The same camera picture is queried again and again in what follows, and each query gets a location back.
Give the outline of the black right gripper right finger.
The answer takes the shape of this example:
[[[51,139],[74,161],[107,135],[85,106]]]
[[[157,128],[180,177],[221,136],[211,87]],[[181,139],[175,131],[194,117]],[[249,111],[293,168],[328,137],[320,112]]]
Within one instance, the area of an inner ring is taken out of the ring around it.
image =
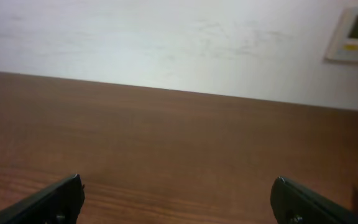
[[[282,176],[272,185],[270,204],[278,224],[358,224],[348,209]]]

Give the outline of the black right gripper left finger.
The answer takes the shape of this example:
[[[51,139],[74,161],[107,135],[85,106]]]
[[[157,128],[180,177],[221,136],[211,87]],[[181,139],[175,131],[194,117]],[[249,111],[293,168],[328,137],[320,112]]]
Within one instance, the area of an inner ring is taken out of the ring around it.
[[[0,224],[76,224],[85,201],[80,175],[71,175],[0,211]]]

